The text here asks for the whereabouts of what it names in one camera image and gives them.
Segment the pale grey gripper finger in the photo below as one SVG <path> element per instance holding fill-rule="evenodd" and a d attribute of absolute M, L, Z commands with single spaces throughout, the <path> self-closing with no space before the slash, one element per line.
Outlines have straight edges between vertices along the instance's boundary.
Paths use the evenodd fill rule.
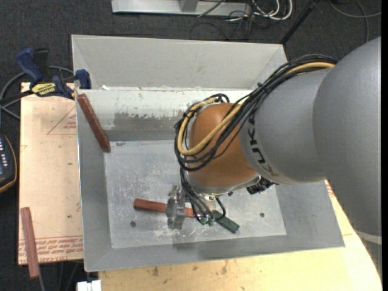
<path fill-rule="evenodd" d="M 186 218 L 184 207 L 177 204 L 168 204 L 166 208 L 167 226 L 170 229 L 181 230 Z"/>
<path fill-rule="evenodd" d="M 181 186 L 173 186 L 169 192 L 169 203 L 184 204 L 184 191 Z"/>

